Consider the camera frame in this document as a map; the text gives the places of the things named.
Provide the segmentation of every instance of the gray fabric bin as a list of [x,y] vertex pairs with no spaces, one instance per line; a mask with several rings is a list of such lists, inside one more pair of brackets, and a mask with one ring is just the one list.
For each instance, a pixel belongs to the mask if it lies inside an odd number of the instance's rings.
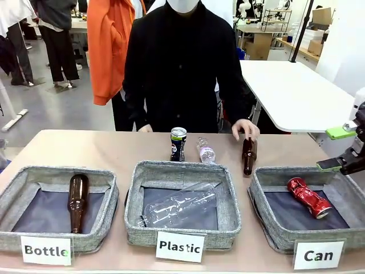
[[[288,192],[287,182],[303,178],[308,187],[333,206],[322,219]],[[296,240],[346,239],[346,248],[365,247],[365,194],[348,176],[315,167],[262,167],[254,171],[248,189],[270,246],[293,253]]]
[[[84,234],[69,233],[68,190],[75,174],[90,181]],[[118,196],[116,176],[109,171],[25,167],[0,195],[0,251],[21,252],[21,236],[29,236],[71,238],[74,252],[94,252],[110,230]]]
[[[140,228],[137,226],[145,203],[145,188],[181,190],[199,182],[212,183],[217,190],[218,230],[183,228]],[[205,235],[204,249],[227,251],[242,223],[232,179],[226,167],[217,164],[142,161],[133,171],[124,214],[128,242],[154,247],[158,231]]]

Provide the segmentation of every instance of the plastic sign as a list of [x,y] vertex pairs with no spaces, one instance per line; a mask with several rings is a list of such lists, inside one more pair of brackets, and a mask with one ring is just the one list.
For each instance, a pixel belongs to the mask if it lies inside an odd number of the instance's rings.
[[21,236],[21,242],[25,263],[71,265],[71,239]]
[[294,270],[338,267],[343,245],[344,241],[298,243]]
[[201,262],[204,236],[167,233],[159,231],[156,257],[178,261]]

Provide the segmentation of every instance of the brown glass bottle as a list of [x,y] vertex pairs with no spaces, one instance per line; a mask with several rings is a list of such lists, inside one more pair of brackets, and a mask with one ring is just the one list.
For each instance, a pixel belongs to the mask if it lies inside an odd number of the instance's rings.
[[89,178],[86,175],[78,174],[71,178],[67,205],[70,212],[71,233],[82,233],[88,192]]
[[250,176],[252,173],[253,164],[257,159],[257,141],[244,140],[242,149],[242,160],[244,161],[244,174]]

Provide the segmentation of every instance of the face mask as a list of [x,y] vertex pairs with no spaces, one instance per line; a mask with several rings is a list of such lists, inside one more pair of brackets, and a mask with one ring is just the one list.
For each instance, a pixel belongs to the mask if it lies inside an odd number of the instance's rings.
[[177,13],[188,13],[196,7],[199,0],[167,0],[167,2]]

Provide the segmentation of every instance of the floor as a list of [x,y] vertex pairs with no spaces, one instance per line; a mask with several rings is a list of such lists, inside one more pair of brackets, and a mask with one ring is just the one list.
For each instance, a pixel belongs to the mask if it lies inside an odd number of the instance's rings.
[[[77,88],[57,93],[53,88],[51,71],[46,67],[46,45],[42,40],[29,42],[33,46],[29,51],[29,58],[34,79],[39,79],[44,84],[32,88],[11,86],[11,77],[0,71],[0,78],[15,112],[24,108],[29,110],[8,132],[0,132],[0,138],[7,139],[9,147],[24,147],[39,131],[45,129],[114,131],[111,103],[96,106],[92,102],[88,68],[84,67],[79,71],[80,80],[75,81]],[[11,117],[1,96],[0,103],[5,115],[0,116],[2,128]]]

